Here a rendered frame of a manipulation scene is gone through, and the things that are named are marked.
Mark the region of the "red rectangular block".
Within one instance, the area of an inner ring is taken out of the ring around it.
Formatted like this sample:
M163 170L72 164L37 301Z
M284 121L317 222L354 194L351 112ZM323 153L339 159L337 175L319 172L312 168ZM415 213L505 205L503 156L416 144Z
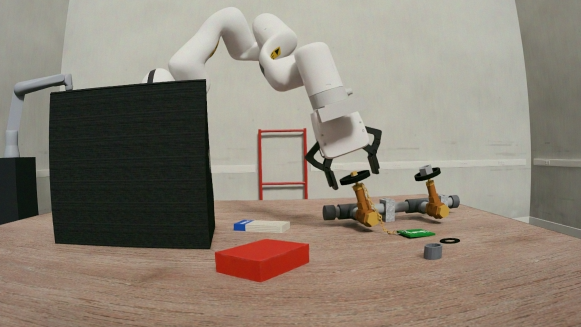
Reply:
M215 252L216 272L263 283L309 263L309 244L264 238Z

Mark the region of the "green tag with gold chain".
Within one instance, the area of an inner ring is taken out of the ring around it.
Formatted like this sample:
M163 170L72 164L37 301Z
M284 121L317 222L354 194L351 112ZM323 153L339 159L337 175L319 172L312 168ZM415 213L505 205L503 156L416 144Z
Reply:
M364 186L365 184L363 184L362 182L359 183L359 184L360 185L358 185L358 186L353 185L352 188L356 188L356 187L359 187L359 186L362 186L363 187L363 190L364 190L365 194L367 194L368 201L370 201L370 206L372 208L374 208L374 212L377 213L378 219L380 219L380 225L381 225L383 223L383 221L381 220L382 219L382 216L380 215L380 213L378 213L378 209L375 208L375 204L372 203L372 198L368 195L369 192L368 192L367 188ZM368 193L366 193L366 191ZM369 200L369 198L370 198L370 200ZM373 204L373 206L372 206L372 204ZM391 233L396 234L396 233L398 233L396 235L402 234L402 235L408 236L410 238L436 235L436 233L433 233L432 231L427 231L427 230L423 230L423 229L394 230L395 231L395 233L394 233L394 231L392 231L392 232L389 231L389 230L387 231L387 229L384 228L384 223L381 226L382 226L384 232L387 232L387 233L389 232L388 234L391 234Z

